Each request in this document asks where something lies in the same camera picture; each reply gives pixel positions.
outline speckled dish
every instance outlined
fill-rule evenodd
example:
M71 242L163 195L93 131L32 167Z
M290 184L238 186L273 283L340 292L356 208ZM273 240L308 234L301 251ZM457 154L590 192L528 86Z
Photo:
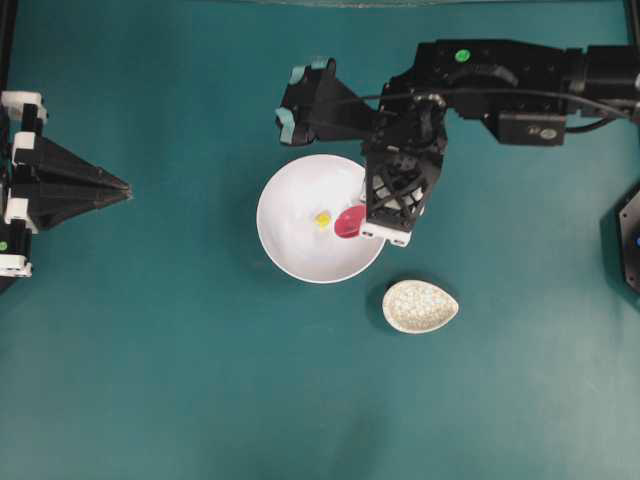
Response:
M442 290L420 280L393 285L382 300L387 322L404 333L427 333L446 325L458 313L458 302Z

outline white bowl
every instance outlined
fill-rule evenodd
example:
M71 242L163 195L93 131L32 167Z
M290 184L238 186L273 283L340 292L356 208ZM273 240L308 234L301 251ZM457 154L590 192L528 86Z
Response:
M364 168L335 155L294 160L271 177L260 195L256 223L262 247L279 268L299 280L335 283L366 269L384 239L340 238L334 222L360 203ZM331 223L314 221L328 212Z
M382 300L387 322L404 333L427 333L443 327L458 313L458 302L442 290L420 280L393 285Z

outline yellow object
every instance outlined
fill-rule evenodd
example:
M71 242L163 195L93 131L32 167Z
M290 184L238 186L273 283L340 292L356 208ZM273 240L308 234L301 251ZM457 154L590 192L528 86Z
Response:
M316 215L314 221L316 222L316 225L318 227L320 227L321 229L325 229L331 223L331 215L329 215L329 212L319 213L318 215Z

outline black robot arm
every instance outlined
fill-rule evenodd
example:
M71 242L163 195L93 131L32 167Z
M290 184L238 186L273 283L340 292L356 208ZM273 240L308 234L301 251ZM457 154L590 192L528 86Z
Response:
M31 277L31 239L62 222L131 197L129 185L42 136L42 95L4 91L0 101L0 293ZM11 121L19 131L10 142Z
M405 246L438 180L447 145L444 115L479 120L500 143L557 146L623 118L640 121L635 46L560 50L507 40L418 46L414 65L381 95L359 97L334 60L295 67L276 110L285 145L361 140L366 158L365 236ZM379 100L378 108L366 103ZM599 120L567 127L567 116Z

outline green label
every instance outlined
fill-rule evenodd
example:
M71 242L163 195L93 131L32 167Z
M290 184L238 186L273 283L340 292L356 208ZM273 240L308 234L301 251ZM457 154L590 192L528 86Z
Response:
M456 62L464 63L471 58L471 52L466 48L456 52Z

